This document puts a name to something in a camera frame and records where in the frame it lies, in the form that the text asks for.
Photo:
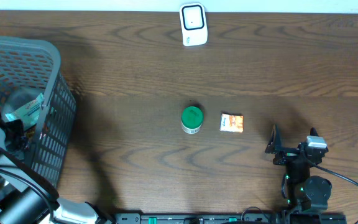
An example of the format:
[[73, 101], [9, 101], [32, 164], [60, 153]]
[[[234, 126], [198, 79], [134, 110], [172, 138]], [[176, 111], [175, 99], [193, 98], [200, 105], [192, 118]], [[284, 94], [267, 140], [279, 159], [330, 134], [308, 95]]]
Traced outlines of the mint green snack packet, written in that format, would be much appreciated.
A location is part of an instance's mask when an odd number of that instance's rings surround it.
[[5, 117], [8, 121], [22, 121], [24, 131], [26, 131], [37, 124], [43, 102], [44, 95], [40, 93], [36, 98], [22, 105], [18, 109], [6, 113]]

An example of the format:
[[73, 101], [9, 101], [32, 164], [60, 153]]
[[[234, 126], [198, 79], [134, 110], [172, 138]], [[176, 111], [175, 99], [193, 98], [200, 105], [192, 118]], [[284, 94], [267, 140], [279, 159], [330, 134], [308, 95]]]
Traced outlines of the orange tissue packet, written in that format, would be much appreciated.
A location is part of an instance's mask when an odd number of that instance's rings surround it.
[[225, 114], [221, 115], [220, 131], [231, 133], [242, 133], [244, 131], [243, 115]]

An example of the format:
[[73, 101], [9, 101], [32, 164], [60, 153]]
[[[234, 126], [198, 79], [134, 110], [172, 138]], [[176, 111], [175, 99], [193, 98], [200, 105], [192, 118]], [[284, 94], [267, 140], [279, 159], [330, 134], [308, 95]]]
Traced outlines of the green lid white jar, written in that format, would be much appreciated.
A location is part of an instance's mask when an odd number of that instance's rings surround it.
[[187, 134], [196, 134], [203, 124], [203, 112], [195, 106], [185, 108], [181, 115], [181, 127]]

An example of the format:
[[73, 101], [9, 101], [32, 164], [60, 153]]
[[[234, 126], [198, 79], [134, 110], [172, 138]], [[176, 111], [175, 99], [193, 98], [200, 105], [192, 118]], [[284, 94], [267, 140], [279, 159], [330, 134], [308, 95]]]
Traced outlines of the red chocolate bar wrapper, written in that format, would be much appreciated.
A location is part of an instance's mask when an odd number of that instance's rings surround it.
[[[45, 124], [43, 125], [43, 130], [47, 133], [49, 131], [49, 127]], [[30, 146], [31, 142], [33, 141], [35, 132], [36, 132], [36, 125], [32, 126], [31, 128], [25, 131], [25, 136], [28, 140], [28, 146]]]

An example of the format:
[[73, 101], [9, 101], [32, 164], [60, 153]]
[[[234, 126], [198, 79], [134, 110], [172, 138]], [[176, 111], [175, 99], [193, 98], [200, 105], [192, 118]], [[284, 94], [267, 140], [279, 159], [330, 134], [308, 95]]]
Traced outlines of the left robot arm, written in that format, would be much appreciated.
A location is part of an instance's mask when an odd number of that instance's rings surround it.
[[94, 205], [59, 196], [65, 148], [41, 133], [28, 146], [20, 121], [0, 122], [0, 223], [115, 223]]

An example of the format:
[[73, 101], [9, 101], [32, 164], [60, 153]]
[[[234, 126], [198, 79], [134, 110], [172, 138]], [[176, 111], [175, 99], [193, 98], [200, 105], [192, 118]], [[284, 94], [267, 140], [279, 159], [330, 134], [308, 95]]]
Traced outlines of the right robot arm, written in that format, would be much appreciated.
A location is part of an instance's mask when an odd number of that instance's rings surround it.
[[328, 209], [332, 184], [325, 178], [310, 174], [310, 169], [322, 162], [328, 152], [324, 138], [318, 136], [315, 128], [297, 147], [285, 147], [277, 125], [273, 125], [271, 138], [265, 149], [273, 154], [273, 164], [285, 166], [284, 190], [289, 200], [287, 216], [302, 213], [320, 213]]

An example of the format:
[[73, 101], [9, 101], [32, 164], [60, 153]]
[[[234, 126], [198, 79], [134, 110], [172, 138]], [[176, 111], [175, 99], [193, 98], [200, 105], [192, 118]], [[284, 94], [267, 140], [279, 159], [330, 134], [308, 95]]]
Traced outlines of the white barcode scanner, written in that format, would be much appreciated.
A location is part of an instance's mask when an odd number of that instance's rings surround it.
[[208, 26], [204, 6], [200, 3], [180, 7], [180, 23], [185, 47], [203, 45], [208, 41]]

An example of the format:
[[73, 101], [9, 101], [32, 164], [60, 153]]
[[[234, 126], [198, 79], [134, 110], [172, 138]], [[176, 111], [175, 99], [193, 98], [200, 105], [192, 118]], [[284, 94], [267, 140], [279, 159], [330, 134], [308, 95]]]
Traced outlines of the grey plastic shopping basket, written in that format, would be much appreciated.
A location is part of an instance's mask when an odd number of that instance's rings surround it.
[[57, 186], [76, 115], [58, 49], [44, 40], [0, 36], [0, 112], [12, 113], [43, 95], [29, 148], [20, 160]]

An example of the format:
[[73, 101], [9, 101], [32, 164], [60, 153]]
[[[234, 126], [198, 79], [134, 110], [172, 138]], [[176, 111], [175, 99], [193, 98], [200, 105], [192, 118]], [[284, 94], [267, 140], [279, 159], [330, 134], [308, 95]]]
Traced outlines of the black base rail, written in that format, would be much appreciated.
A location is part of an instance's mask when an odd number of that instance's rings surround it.
[[291, 214], [284, 213], [262, 213], [248, 211], [245, 214], [148, 214], [139, 213], [117, 213], [114, 218], [118, 224], [346, 224], [344, 215], [323, 214]]

